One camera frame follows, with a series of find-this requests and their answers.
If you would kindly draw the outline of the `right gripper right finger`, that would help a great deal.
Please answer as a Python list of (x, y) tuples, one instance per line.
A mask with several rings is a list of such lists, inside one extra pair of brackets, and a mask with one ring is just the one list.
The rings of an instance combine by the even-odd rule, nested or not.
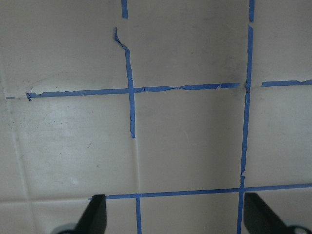
[(244, 225), (250, 234), (294, 234), (257, 193), (244, 195)]

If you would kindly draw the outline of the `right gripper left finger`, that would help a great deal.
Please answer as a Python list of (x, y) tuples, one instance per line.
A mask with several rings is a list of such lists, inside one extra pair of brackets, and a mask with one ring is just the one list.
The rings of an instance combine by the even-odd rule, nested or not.
[(75, 234), (103, 234), (107, 227), (106, 197), (93, 195), (80, 220), (74, 228)]

